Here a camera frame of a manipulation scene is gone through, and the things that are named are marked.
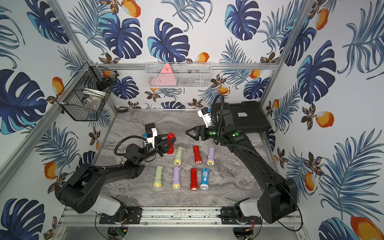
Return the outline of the green flashlight back row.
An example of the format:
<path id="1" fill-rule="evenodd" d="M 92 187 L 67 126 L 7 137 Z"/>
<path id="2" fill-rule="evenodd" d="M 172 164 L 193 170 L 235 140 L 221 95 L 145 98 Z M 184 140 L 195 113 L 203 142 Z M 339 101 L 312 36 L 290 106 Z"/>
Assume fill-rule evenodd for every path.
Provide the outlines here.
<path id="1" fill-rule="evenodd" d="M 176 156 L 175 156 L 175 159 L 174 159 L 174 164 L 176 166 L 180 166 L 182 164 L 183 152 L 184 152 L 183 147 L 179 146 L 177 148 Z"/>

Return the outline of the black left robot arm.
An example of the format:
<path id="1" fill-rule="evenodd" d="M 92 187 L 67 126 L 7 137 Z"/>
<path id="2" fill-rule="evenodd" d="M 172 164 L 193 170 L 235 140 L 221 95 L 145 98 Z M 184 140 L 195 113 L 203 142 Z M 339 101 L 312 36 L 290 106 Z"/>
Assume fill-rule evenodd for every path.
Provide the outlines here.
<path id="1" fill-rule="evenodd" d="M 124 157 L 123 163 L 112 166 L 93 166 L 84 164 L 61 187 L 55 190 L 56 198 L 64 205 L 82 214 L 91 209 L 96 203 L 97 197 L 106 184 L 138 178 L 143 172 L 143 161 L 158 154 L 161 157 L 174 145 L 176 138 L 167 139 L 163 134 L 155 137 L 155 146 L 148 143 L 141 148 L 136 144 L 126 147 L 124 153 L 119 153 L 118 148 L 122 143 L 130 139 L 140 139 L 141 136 L 128 136 L 116 145 L 114 154 Z"/>

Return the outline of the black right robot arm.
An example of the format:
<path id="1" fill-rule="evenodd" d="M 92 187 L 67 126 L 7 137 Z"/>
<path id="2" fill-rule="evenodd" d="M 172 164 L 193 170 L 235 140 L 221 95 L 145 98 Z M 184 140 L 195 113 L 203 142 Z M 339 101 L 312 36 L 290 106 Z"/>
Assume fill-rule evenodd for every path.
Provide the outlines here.
<path id="1" fill-rule="evenodd" d="M 263 190 L 258 200 L 245 200 L 239 204 L 241 213 L 249 217 L 254 210 L 269 224 L 298 210 L 297 184 L 277 173 L 256 151 L 248 136 L 235 126 L 196 126 L 186 130 L 186 135 L 196 141 L 213 139 L 227 147 L 248 168 Z"/>

